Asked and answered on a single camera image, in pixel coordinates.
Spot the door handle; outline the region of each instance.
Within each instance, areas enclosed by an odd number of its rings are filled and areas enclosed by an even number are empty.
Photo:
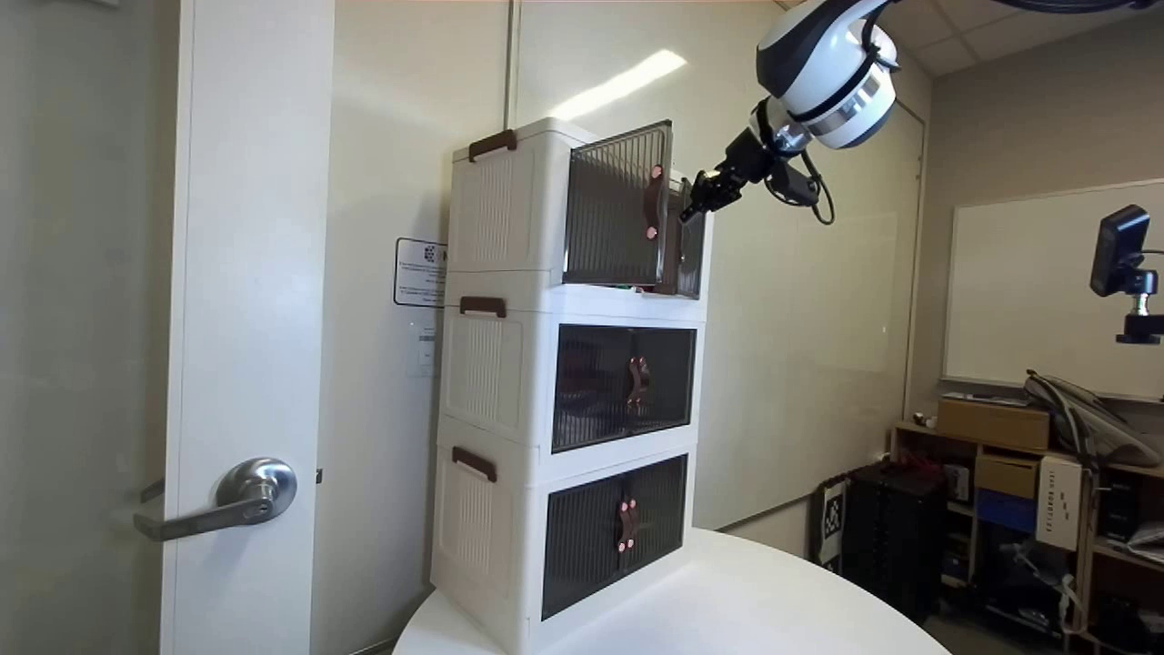
[[[141,492],[141,503],[160,498],[160,483],[149,483]],[[278,521],[298,492],[293,468],[280,458],[252,458],[233,466],[220,492],[213,507],[205,513],[160,521],[144,510],[133,513],[133,526],[149,535],[152,542],[188,537],[205,530],[226,530],[244,524],[266,524]]]

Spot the round white table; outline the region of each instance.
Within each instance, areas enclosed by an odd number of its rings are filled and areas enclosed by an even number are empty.
[[[684,565],[546,655],[940,655],[915,621],[849,578],[719,530],[691,530]],[[397,655],[501,655],[441,589]]]

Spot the cardboard box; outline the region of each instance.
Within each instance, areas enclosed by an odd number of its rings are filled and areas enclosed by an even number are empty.
[[[1039,409],[943,395],[936,434],[981,449],[1044,456],[1051,418]]]
[[[1076,548],[1084,513],[1084,466],[1071,456],[1049,452],[1039,462],[1039,498],[1037,498],[1037,542]]]
[[[1032,498],[1039,480],[1039,458],[980,456],[976,489]]]

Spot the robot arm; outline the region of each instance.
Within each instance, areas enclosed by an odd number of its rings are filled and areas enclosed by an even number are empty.
[[[793,206],[817,205],[827,181],[805,151],[806,142],[857,147],[896,104],[900,52],[875,26],[883,8],[886,0],[806,0],[769,34],[758,46],[769,98],[726,155],[695,173],[684,217],[734,205],[748,181]]]

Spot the glass drawer front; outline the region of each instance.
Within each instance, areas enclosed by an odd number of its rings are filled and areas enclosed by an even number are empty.
[[[695,332],[565,322],[553,452],[691,422]]]
[[[689,458],[551,496],[542,618],[684,544]]]

